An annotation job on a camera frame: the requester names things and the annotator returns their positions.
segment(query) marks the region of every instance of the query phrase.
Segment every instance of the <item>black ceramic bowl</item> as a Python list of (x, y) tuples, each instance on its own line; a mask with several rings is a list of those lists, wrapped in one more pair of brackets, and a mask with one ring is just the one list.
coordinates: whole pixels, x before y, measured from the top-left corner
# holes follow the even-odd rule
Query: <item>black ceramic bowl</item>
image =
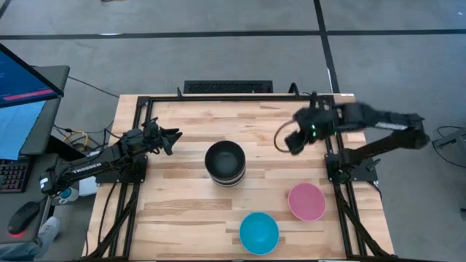
[(218, 185), (236, 186), (246, 171), (245, 152), (234, 142), (217, 142), (205, 154), (205, 167)]

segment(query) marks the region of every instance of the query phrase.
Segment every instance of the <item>wooden table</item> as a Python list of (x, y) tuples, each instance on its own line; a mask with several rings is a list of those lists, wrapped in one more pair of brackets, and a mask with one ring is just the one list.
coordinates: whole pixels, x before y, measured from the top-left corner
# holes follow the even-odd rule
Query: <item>wooden table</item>
[[(137, 95), (120, 96), (114, 133), (122, 134), (132, 128), (137, 98)], [(335, 100), (343, 103), (355, 98), (335, 95)], [(180, 128), (183, 136), (174, 145), (172, 156), (148, 154), (148, 172), (139, 194), (130, 260), (346, 258), (333, 187), (323, 161), (324, 142), (307, 146), (298, 156), (280, 153), (273, 146), (277, 128), (304, 106), (308, 103), (156, 102), (152, 117), (158, 116), (162, 127)], [(284, 130), (279, 140), (283, 141), (292, 129)], [(362, 132), (343, 134), (343, 139), (347, 148), (366, 143)], [(204, 166), (205, 152), (220, 140), (239, 143), (245, 151), (245, 179), (233, 188), (217, 186)], [(288, 191), (301, 182), (313, 183), (325, 194), (327, 210), (319, 221), (299, 221), (288, 209)], [(354, 183), (354, 187), (363, 225), (383, 249), (392, 253), (378, 192), (364, 182)], [(97, 192), (87, 232), (90, 251), (97, 244), (110, 188), (111, 185), (104, 185)], [(114, 222), (118, 195), (119, 185), (110, 198), (103, 237)], [(238, 237), (242, 219), (254, 211), (270, 214), (280, 227), (279, 245), (263, 257), (248, 253)], [(117, 255), (122, 253), (125, 230), (123, 225)], [(358, 253), (350, 222), (349, 231), (353, 252)]]

